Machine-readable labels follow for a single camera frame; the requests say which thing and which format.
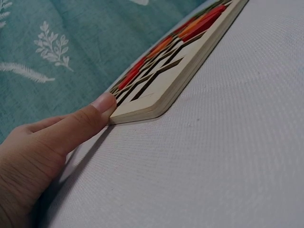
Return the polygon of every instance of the fabric texture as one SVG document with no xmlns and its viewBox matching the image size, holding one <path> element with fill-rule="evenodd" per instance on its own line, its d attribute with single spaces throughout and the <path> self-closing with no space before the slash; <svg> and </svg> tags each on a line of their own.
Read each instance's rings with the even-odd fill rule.
<svg viewBox="0 0 304 228">
<path fill-rule="evenodd" d="M 41 226 L 304 227 L 303 12 L 249 0 L 168 112 L 78 148 Z"/>
<path fill-rule="evenodd" d="M 89 104 L 205 0 L 0 0 L 0 143 Z"/>
</svg>

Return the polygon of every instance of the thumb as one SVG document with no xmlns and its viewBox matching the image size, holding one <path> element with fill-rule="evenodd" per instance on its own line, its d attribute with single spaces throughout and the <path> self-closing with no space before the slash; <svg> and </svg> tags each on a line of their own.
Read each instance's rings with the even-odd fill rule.
<svg viewBox="0 0 304 228">
<path fill-rule="evenodd" d="M 52 151 L 66 156 L 99 133 L 107 125 L 115 109 L 115 97 L 111 93 L 104 93 L 87 107 L 33 135 Z"/>
</svg>

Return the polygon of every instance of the finger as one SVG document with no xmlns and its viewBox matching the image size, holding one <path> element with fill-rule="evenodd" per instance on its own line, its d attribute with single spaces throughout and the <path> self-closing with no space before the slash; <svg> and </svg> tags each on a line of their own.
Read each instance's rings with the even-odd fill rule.
<svg viewBox="0 0 304 228">
<path fill-rule="evenodd" d="M 102 94 L 91 105 L 36 132 L 35 137 L 48 149 L 66 156 L 77 146 L 99 133 L 107 125 L 115 109 L 115 97 L 111 93 Z"/>
<path fill-rule="evenodd" d="M 50 117 L 44 120 L 40 120 L 35 123 L 27 124 L 26 130 L 28 133 L 35 133 L 38 132 L 42 129 L 45 129 L 47 127 L 50 127 L 59 121 L 65 119 L 68 115 L 62 115 L 62 116 L 55 116 L 55 117 Z"/>
</svg>

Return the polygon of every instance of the white fabric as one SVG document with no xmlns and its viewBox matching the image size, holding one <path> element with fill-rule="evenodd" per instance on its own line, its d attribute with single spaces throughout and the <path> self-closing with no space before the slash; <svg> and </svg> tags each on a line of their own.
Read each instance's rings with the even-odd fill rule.
<svg viewBox="0 0 304 228">
<path fill-rule="evenodd" d="M 42 227 L 304 227 L 303 12 L 249 0 L 165 115 L 78 149 Z"/>
</svg>

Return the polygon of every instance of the teal patterned blanket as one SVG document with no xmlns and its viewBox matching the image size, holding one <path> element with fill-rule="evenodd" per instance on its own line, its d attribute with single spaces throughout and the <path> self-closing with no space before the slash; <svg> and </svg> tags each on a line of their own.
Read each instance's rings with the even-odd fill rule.
<svg viewBox="0 0 304 228">
<path fill-rule="evenodd" d="M 87 105 L 205 0 L 0 0 L 0 143 Z"/>
</svg>

